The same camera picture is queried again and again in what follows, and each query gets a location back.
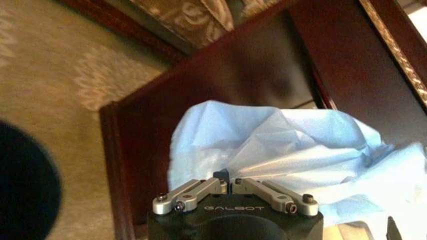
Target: patterned carpet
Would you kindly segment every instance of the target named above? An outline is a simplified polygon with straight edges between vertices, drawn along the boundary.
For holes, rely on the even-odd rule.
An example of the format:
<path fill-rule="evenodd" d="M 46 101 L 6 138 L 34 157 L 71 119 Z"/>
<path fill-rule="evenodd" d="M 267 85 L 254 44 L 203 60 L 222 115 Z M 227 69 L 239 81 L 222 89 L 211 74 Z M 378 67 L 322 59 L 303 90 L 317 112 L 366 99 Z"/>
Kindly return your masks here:
<path fill-rule="evenodd" d="M 98 110 L 167 68 L 57 1 L 0 1 L 0 118 L 42 142 L 63 181 L 49 239 L 114 239 Z"/>

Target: crumpled paper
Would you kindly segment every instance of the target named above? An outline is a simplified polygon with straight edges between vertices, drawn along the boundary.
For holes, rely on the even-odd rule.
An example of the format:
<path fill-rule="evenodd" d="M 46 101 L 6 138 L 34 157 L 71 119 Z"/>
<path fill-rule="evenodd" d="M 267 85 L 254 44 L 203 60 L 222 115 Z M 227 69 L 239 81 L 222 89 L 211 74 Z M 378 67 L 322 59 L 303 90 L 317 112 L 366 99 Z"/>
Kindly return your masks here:
<path fill-rule="evenodd" d="M 404 239 L 426 239 L 427 174 L 424 145 L 394 149 L 349 114 L 207 101 L 189 109 L 175 129 L 170 189 L 230 177 L 273 180 L 319 202 L 325 226 L 365 221 L 386 239 L 393 216 Z"/>

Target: bolt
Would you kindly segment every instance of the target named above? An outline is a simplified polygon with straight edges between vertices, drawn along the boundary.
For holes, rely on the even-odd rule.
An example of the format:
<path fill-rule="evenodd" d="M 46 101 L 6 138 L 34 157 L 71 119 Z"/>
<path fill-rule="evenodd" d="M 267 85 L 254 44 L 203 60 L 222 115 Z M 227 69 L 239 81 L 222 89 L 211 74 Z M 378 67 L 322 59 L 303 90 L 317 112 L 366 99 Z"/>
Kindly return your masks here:
<path fill-rule="evenodd" d="M 174 209 L 177 212 L 182 213 L 186 209 L 185 203 L 182 201 L 178 201 Z"/>
<path fill-rule="evenodd" d="M 305 194 L 302 196 L 302 201 L 306 203 L 306 204 L 313 204 L 315 202 L 315 198 L 314 198 L 314 195 L 311 194 Z"/>
<path fill-rule="evenodd" d="M 289 202 L 289 203 L 285 205 L 285 209 L 286 209 L 286 211 L 287 211 L 289 214 L 295 214 L 295 213 L 297 213 L 297 210 L 298 210 L 297 205 L 295 205 L 295 203 L 293 203 L 293 202 Z"/>
<path fill-rule="evenodd" d="M 161 192 L 158 195 L 158 201 L 163 202 L 165 200 L 167 200 L 167 198 L 169 198 L 169 194 L 165 192 Z"/>

